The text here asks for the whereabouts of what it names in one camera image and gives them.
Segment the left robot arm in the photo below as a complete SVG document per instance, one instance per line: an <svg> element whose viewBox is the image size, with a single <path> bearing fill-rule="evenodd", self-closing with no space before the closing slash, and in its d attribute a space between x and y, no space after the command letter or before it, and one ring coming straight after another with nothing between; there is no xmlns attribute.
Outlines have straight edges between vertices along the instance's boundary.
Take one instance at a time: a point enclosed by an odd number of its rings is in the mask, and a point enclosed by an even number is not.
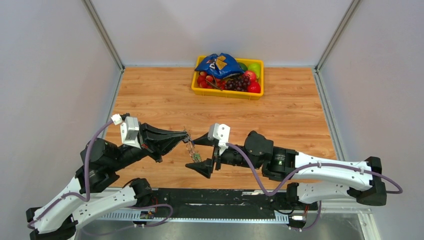
<svg viewBox="0 0 424 240"><path fill-rule="evenodd" d="M110 124L120 127L121 145L95 134L81 152L83 165L68 185L49 203L26 211L32 240L71 240L76 232L91 221L121 208L156 210L161 205L144 178L131 180L116 193L92 201L118 180L118 171L145 158L157 163L180 142L188 143L185 131L164 130L135 117L119 116Z"/></svg>

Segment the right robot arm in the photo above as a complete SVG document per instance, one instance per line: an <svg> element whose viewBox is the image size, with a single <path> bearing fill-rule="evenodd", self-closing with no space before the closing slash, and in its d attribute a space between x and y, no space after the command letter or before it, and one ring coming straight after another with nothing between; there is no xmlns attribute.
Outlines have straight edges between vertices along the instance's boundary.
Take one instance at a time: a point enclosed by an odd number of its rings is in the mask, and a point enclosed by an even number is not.
<svg viewBox="0 0 424 240"><path fill-rule="evenodd" d="M224 136L214 133L193 140L194 145L213 147L213 154L206 160L187 163L186 168L209 179L221 165L230 165L260 170L264 178L281 184L290 181L285 201L292 209L332 199L354 199L359 204L377 207L387 203L388 193L378 157L336 162L275 146L256 131L247 135L243 145L227 143Z"/></svg>

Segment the yellow plastic bin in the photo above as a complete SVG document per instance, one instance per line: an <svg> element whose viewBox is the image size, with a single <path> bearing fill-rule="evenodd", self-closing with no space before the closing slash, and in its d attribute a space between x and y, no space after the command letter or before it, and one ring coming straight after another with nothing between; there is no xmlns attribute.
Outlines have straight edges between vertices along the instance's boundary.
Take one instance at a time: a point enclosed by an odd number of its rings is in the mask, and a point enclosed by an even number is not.
<svg viewBox="0 0 424 240"><path fill-rule="evenodd" d="M196 66L198 63L206 56L199 56L196 62ZM249 100L258 100L264 95L264 63L262 60L257 59L245 59L245 58L235 58L237 62L244 63L247 67L249 64L252 63L259 63L261 65L261 76L259 79L257 79L256 82L258 82L261 86L261 92L260 93L249 93L242 92L242 91L231 91L231 90L218 90L218 89L208 89L208 88L200 88L196 82L197 77L199 76L198 71L194 71L193 79L191 83L191 89L193 92L197 95L202 96L215 96L215 97L225 97L225 98L238 98L238 99L249 99ZM226 84L226 81L229 80L231 77L236 77L243 74L233 75L226 78L223 78L223 80Z"/></svg>

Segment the red cherry cluster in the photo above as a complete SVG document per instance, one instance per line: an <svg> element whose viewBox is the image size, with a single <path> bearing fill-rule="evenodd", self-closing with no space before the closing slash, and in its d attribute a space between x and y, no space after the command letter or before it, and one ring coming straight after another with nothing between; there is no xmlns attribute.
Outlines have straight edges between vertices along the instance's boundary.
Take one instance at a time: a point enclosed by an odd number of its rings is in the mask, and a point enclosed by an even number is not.
<svg viewBox="0 0 424 240"><path fill-rule="evenodd" d="M200 71L196 79L196 83L200 88L203 89L214 89L214 90L224 90L225 82L219 78L216 78L213 75L206 73L205 71Z"/></svg>

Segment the purple grape bunch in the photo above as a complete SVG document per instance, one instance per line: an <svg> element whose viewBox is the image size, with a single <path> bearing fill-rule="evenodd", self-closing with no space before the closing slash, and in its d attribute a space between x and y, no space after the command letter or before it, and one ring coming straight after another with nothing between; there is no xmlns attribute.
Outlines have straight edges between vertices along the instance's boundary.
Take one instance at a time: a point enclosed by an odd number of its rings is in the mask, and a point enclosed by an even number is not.
<svg viewBox="0 0 424 240"><path fill-rule="evenodd" d="M229 80L226 81L224 89L228 91L247 92L250 83L251 80L248 76L234 76L230 77Z"/></svg>

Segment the red tomato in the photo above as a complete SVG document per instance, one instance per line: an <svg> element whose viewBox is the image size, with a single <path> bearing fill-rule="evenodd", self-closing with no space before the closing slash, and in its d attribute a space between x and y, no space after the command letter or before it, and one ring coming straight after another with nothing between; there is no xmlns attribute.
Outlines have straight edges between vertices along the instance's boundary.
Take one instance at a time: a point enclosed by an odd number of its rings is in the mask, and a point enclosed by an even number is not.
<svg viewBox="0 0 424 240"><path fill-rule="evenodd" d="M248 87L247 87L247 91L249 93L255 93L255 94L259 94L261 92L261 86L257 81L252 81Z"/></svg>

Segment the blue chips bag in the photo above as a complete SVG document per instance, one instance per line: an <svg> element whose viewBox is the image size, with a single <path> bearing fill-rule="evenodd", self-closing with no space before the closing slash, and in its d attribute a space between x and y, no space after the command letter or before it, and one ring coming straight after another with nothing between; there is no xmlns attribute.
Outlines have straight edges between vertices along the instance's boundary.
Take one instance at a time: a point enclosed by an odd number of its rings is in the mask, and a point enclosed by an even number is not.
<svg viewBox="0 0 424 240"><path fill-rule="evenodd" d="M204 57L196 66L196 72L206 72L218 79L244 74L245 71L234 57L227 53L213 53Z"/></svg>

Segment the red apple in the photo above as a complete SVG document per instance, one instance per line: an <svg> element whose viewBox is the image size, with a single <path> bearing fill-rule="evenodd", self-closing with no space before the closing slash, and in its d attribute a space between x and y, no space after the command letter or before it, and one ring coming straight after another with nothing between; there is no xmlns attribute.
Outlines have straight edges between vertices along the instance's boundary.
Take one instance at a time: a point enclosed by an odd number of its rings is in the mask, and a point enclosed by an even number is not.
<svg viewBox="0 0 424 240"><path fill-rule="evenodd" d="M249 82L256 82L257 81L257 75L254 71L247 70L243 74L244 79L246 79Z"/></svg>

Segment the dark green avocado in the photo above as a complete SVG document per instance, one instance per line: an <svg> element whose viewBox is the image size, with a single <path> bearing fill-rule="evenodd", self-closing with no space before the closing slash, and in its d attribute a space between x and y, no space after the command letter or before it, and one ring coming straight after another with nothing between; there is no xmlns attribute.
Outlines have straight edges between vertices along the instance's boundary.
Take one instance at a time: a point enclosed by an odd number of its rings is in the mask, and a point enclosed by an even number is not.
<svg viewBox="0 0 424 240"><path fill-rule="evenodd" d="M240 68L241 68L244 72L248 70L248 67L247 67L244 63L242 63L242 62L238 62L238 64L239 64Z"/></svg>

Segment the green apple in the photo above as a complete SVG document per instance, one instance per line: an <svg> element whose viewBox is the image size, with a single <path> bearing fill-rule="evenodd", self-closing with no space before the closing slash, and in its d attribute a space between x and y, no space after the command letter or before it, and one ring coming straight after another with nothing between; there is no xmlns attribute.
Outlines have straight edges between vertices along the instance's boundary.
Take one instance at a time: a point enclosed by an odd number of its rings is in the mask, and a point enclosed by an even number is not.
<svg viewBox="0 0 424 240"><path fill-rule="evenodd" d="M251 72L254 72L256 78L259 79L262 73L262 67L260 63L254 62L248 65L247 69Z"/></svg>

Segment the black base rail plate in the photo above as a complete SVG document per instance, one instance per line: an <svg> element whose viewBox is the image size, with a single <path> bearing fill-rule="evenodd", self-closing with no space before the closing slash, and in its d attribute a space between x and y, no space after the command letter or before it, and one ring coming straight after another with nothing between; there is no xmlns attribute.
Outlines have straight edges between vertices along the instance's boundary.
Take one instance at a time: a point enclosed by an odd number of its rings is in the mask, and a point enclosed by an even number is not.
<svg viewBox="0 0 424 240"><path fill-rule="evenodd" d="M270 220L278 213L318 210L318 204L289 202L285 192L273 196L250 190L158 188L135 190L136 207L158 204L155 217L172 219Z"/></svg>

